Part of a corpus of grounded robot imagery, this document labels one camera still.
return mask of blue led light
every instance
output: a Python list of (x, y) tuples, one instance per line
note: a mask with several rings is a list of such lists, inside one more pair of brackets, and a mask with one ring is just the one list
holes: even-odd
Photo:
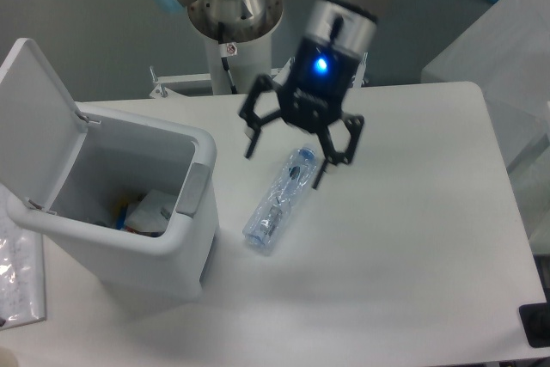
[(328, 64), (324, 58), (318, 58), (315, 60), (315, 72), (319, 75), (324, 75), (328, 72)]

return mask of table surface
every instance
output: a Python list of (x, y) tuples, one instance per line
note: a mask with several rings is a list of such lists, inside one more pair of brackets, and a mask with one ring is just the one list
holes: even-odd
[[(242, 96), (98, 105), (206, 129), (220, 233), (204, 292), (180, 304), (101, 284), (46, 241), (48, 320), (0, 333), (21, 367), (429, 366), (538, 358), (517, 309), (544, 300), (480, 91), (471, 83), (351, 91), (354, 163), (329, 171), (271, 256), (242, 228), (289, 152), (278, 121), (254, 158)], [(274, 107), (275, 97), (260, 101)], [(336, 143), (345, 137), (335, 128)]]

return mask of trash bin lid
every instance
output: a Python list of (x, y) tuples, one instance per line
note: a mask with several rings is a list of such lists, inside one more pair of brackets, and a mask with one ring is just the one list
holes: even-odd
[(0, 67), (0, 182), (49, 210), (80, 151), (87, 121), (36, 42), (18, 39)]

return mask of white trash bin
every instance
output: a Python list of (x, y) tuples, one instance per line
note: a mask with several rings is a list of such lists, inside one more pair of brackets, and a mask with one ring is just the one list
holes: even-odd
[[(8, 214), (47, 235), (99, 279), (193, 300), (218, 228), (211, 135), (76, 104), (31, 39), (0, 67), (0, 181)], [(106, 228), (121, 199), (178, 197), (157, 238)]]

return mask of gray floor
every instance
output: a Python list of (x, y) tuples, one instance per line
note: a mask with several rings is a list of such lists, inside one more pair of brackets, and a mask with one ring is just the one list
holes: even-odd
[[(282, 66), (314, 0), (285, 0), (273, 40)], [(370, 49), (372, 84), (417, 83), (421, 69), (482, 15), (485, 0), (394, 0)], [(144, 98), (157, 75), (204, 73), (201, 40), (185, 15), (152, 0), (0, 0), (0, 60), (18, 37), (35, 38), (76, 101)]]

